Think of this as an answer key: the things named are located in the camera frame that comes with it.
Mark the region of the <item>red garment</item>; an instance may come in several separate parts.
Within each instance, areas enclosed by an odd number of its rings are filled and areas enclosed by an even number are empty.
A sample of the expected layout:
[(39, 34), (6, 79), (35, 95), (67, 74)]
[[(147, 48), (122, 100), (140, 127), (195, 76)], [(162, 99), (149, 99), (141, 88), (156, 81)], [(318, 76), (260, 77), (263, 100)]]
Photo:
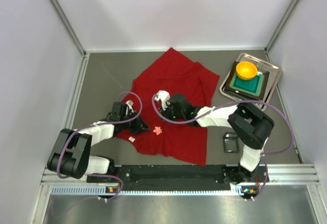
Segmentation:
[[(219, 76), (170, 48), (133, 80), (131, 93), (123, 100), (133, 101), (135, 110), (150, 130), (137, 135), (120, 132), (117, 137), (130, 142), (137, 152), (146, 155), (161, 154), (184, 162), (204, 166), (207, 152), (207, 129), (189, 125), (174, 125), (163, 121), (155, 113), (151, 99), (160, 90), (169, 94), (183, 94), (193, 106), (212, 105)], [(153, 133), (161, 127), (162, 133)]]

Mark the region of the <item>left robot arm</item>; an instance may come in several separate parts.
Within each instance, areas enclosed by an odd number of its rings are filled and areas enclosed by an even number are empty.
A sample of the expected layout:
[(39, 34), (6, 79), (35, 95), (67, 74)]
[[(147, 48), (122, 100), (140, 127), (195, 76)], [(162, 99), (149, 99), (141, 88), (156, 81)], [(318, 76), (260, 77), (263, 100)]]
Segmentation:
[(107, 117), (82, 129), (62, 129), (48, 158), (47, 169), (64, 177), (80, 179), (84, 175), (106, 175), (113, 171), (110, 158), (91, 156), (91, 147), (103, 140), (116, 137), (120, 132), (137, 135), (150, 130), (133, 102), (115, 102)]

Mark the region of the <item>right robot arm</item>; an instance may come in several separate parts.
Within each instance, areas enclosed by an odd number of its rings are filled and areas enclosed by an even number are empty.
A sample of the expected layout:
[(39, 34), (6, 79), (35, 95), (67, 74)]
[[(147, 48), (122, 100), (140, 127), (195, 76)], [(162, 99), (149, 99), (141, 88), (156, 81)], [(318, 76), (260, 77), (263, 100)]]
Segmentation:
[(255, 174), (274, 127), (273, 120), (257, 106), (248, 101), (224, 107), (193, 106), (184, 95), (170, 95), (164, 90), (156, 93), (152, 102), (160, 103), (156, 113), (169, 123), (233, 129), (244, 144), (243, 152), (238, 166), (226, 168), (224, 177), (230, 183), (238, 184)]

